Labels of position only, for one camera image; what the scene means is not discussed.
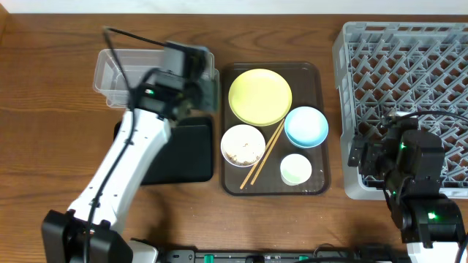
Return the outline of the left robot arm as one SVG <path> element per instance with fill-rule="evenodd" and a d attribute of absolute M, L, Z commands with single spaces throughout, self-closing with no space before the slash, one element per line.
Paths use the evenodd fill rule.
<path fill-rule="evenodd" d="M 158 248 L 122 236 L 129 208 L 142 185 L 198 183 L 214 173 L 210 117 L 191 117 L 175 128 L 149 104 L 124 114 L 95 176 L 65 213 L 50 210 L 42 222 L 47 262 L 157 262 Z"/>

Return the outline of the white green cup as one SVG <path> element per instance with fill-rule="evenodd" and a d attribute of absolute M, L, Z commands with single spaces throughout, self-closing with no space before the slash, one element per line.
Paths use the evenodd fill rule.
<path fill-rule="evenodd" d="M 312 165 L 305 156 L 293 153 L 282 159 L 280 173 L 286 185 L 296 186 L 305 183 L 312 176 Z"/>

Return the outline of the rice leftovers pile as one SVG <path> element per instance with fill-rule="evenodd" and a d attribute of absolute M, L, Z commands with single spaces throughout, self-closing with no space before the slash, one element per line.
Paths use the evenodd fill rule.
<path fill-rule="evenodd" d="M 235 165 L 249 166 L 255 163 L 263 154 L 264 147 L 254 143 L 231 145 L 225 150 L 227 158 Z"/>

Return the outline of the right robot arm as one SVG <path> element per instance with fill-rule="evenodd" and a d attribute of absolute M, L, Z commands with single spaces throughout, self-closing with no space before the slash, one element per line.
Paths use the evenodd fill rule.
<path fill-rule="evenodd" d="M 417 118 L 388 121 L 382 140 L 352 139 L 347 164 L 381 177 L 391 218 L 411 262 L 464 262 L 467 233 L 458 205 L 440 191 L 445 151 Z"/>

